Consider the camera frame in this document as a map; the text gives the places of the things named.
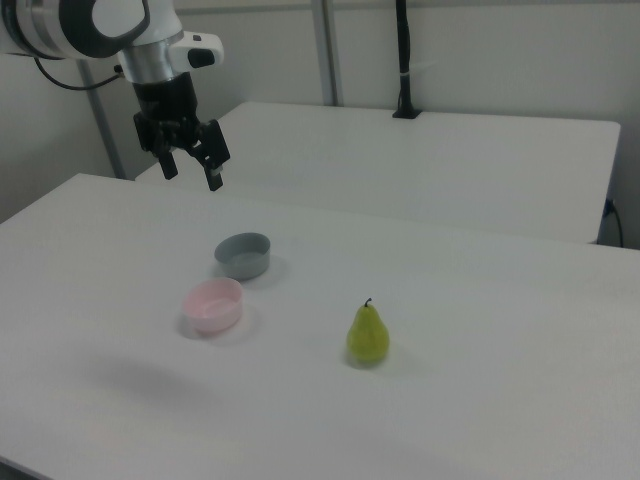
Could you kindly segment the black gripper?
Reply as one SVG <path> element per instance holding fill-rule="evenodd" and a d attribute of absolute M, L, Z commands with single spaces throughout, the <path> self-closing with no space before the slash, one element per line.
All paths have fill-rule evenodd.
<path fill-rule="evenodd" d="M 191 75 L 133 87 L 140 106 L 133 117 L 140 146 L 156 158 L 164 178 L 178 175 L 172 148 L 189 149 L 196 144 L 193 156 L 204 170 L 209 190 L 220 189 L 223 165 L 231 155 L 218 121 L 200 124 Z"/>

